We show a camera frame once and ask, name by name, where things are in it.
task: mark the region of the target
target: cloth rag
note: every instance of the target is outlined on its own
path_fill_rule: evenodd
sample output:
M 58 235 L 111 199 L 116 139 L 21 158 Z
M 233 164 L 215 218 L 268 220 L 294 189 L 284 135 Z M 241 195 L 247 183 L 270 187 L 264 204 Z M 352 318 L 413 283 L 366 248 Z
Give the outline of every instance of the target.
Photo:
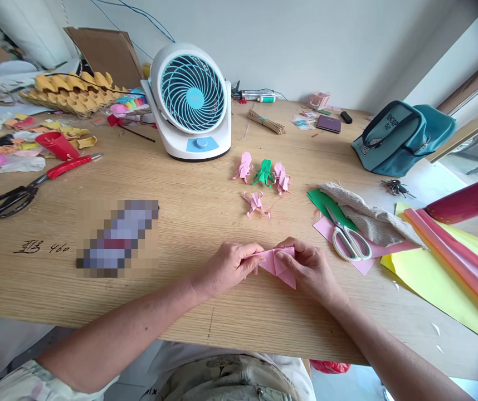
M 427 249 L 411 224 L 382 208 L 369 206 L 354 192 L 336 183 L 318 184 L 317 188 L 337 202 L 342 212 L 374 243 L 388 247 L 405 240 Z

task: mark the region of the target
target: white-handled scissors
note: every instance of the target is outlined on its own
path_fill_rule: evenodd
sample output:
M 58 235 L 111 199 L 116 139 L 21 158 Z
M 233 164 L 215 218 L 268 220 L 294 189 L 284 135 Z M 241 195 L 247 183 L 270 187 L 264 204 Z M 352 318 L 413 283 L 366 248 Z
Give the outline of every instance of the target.
M 358 234 L 356 231 L 342 225 L 338 219 L 336 219 L 334 213 L 326 206 L 326 210 L 330 217 L 332 217 L 332 222 L 334 223 L 334 234 L 332 235 L 332 245 L 334 246 L 335 251 L 343 259 L 349 262 L 358 262 L 360 260 L 366 260 L 371 258 L 371 247 L 367 243 L 364 237 Z M 339 249 L 338 243 L 336 241 L 337 237 L 341 239 L 345 248 L 347 248 L 350 256 L 345 255 L 341 249 Z M 356 240 L 362 243 L 363 248 L 365 249 L 365 254 L 362 253 L 359 244 Z

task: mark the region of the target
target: white wall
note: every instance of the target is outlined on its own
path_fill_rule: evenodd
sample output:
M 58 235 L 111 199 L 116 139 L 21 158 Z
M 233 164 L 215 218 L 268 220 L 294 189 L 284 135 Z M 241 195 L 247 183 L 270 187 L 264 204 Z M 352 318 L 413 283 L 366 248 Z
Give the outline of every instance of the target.
M 451 4 L 447 15 L 429 32 L 424 44 L 416 48 L 402 73 L 386 85 L 371 112 L 379 112 L 392 100 L 405 99 L 477 18 L 478 0 L 457 0 Z
M 478 18 L 404 101 L 438 107 L 477 70 Z
M 60 0 L 45 2 L 58 25 L 66 26 Z M 378 104 L 379 95 L 404 73 L 415 51 L 428 44 L 431 33 L 445 24 L 460 0 L 127 3 L 159 19 L 177 42 L 204 49 L 226 79 L 233 84 L 240 79 L 243 89 L 269 87 L 290 100 L 307 99 L 314 91 L 329 91 L 332 105 L 367 110 Z M 114 29 L 89 0 L 64 0 L 64 4 L 72 26 Z M 151 56 L 168 43 L 144 17 L 123 7 L 98 4 Z M 442 40 L 446 46 L 443 53 L 463 32 L 455 28 L 454 34 Z M 141 62 L 150 61 L 139 50 L 137 54 Z

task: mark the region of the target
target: origami insect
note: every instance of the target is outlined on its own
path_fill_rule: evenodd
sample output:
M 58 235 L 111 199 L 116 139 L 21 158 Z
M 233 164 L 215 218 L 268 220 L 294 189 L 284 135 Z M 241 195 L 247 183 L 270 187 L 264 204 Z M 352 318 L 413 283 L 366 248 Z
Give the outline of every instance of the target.
M 259 209 L 259 210 L 261 210 L 261 212 L 269 215 L 269 220 L 270 220 L 271 219 L 271 213 L 270 212 L 265 212 L 263 210 L 263 206 L 261 205 L 261 198 L 263 198 L 263 191 L 260 191 L 260 193 L 261 193 L 261 196 L 258 197 L 257 192 L 253 192 L 252 193 L 252 199 L 248 199 L 245 196 L 246 191 L 243 191 L 243 199 L 246 200 L 250 204 L 250 207 L 252 208 L 252 210 L 250 212 L 246 213 L 246 215 L 248 216 L 249 219 L 252 219 L 252 217 L 250 217 L 250 215 L 254 212 L 254 210 Z
M 267 180 L 271 180 L 273 183 L 275 183 L 276 181 L 274 180 L 274 174 L 272 173 L 271 171 L 271 161 L 270 160 L 267 160 L 265 159 L 264 161 L 261 162 L 261 170 L 257 170 L 257 174 L 254 176 L 254 180 L 257 180 L 256 181 L 252 181 L 252 185 L 255 185 L 257 184 L 259 181 L 263 182 L 263 184 L 265 184 L 266 186 L 268 186 L 269 188 L 271 188 L 271 186 L 269 184 L 267 184 Z
M 250 163 L 252 163 L 252 156 L 249 152 L 244 152 L 241 156 L 241 164 L 237 165 L 237 173 L 232 179 L 239 177 L 245 180 L 245 184 L 248 184 L 246 177 L 250 175 L 250 168 L 252 167 L 250 166 Z
M 289 192 L 287 187 L 291 184 L 291 176 L 285 174 L 285 167 L 279 162 L 274 165 L 274 178 L 278 181 L 280 195 L 282 195 L 282 191 Z

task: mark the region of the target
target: black-handled scissors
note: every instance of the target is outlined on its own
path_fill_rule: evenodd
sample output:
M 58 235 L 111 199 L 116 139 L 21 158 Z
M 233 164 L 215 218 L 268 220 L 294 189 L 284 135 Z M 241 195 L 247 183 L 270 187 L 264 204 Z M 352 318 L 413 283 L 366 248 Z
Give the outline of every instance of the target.
M 10 217 L 25 209 L 35 198 L 35 195 L 38 192 L 38 186 L 48 178 L 56 179 L 59 177 L 59 175 L 64 174 L 81 164 L 91 162 L 92 160 L 103 155 L 103 153 L 95 153 L 93 155 L 88 155 L 82 158 L 64 162 L 48 170 L 46 174 L 41 175 L 28 186 L 20 186 L 12 191 L 0 195 L 0 202 L 3 201 L 3 203 L 0 205 L 0 218 Z

